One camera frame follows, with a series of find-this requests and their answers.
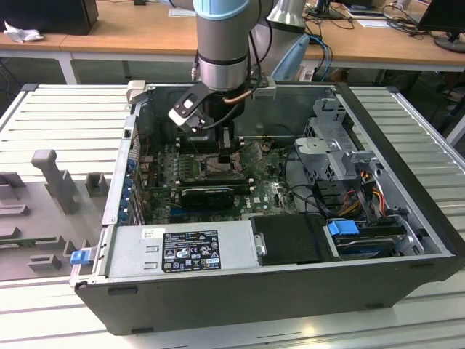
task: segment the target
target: white paper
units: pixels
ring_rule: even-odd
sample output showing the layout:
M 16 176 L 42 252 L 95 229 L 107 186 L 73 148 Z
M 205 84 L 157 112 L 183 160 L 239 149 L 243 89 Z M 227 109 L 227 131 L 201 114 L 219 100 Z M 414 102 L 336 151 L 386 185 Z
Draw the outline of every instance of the white paper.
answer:
M 358 22 L 366 28 L 391 28 L 385 20 L 358 20 Z
M 169 17 L 195 17 L 195 11 L 188 9 L 170 9 L 168 13 Z
M 7 22 L 4 23 L 6 30 L 4 30 L 3 33 L 13 41 L 20 42 L 22 44 L 24 41 L 42 40 L 44 38 L 41 36 L 39 31 L 35 29 L 28 29 L 24 31 L 23 29 L 10 26 Z

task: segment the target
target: monitor stand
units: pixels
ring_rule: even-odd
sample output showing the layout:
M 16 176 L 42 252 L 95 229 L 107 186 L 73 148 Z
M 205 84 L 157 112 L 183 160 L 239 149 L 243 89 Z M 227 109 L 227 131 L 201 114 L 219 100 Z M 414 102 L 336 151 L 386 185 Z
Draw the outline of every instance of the monitor stand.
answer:
M 448 51 L 465 53 L 465 42 L 460 40 L 460 33 L 454 32 L 447 36 L 440 36 L 434 39 L 434 43 L 442 49 Z
M 313 17 L 320 18 L 322 20 L 343 20 L 344 15 L 338 11 L 333 11 L 329 9 L 328 11 L 324 12 L 317 12 L 315 9 L 310 9 L 309 14 Z

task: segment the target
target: computer monitor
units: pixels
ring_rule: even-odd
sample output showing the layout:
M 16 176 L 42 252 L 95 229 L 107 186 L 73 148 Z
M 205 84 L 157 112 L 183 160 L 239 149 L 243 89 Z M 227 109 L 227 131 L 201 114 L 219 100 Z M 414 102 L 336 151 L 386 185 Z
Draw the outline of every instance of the computer monitor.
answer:
M 465 0 L 432 0 L 418 24 L 420 30 L 445 31 L 446 36 L 434 39 L 437 46 L 452 52 L 465 53 Z

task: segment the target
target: motherboard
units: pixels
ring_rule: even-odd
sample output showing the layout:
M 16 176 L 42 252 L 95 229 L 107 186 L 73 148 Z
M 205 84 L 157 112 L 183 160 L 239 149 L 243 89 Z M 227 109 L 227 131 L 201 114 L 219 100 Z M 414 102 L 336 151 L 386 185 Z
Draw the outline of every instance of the motherboard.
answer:
M 200 153 L 191 143 L 165 145 L 153 154 L 151 224 L 248 220 L 256 215 L 297 213 L 283 183 L 287 148 L 272 140 L 249 140 L 226 164 L 217 153 Z

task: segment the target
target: sticker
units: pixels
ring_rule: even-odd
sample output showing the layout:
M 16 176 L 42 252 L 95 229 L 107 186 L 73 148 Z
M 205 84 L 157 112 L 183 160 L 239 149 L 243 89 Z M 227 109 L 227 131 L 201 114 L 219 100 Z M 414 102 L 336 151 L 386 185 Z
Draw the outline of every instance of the sticker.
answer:
M 165 228 L 142 229 L 142 238 L 163 238 Z
M 3 244 L 0 245 L 0 249 L 19 249 L 20 245 L 18 244 Z
M 159 230 L 163 230 L 163 272 L 221 269 L 217 230 L 186 233 L 164 233 L 164 229 Z

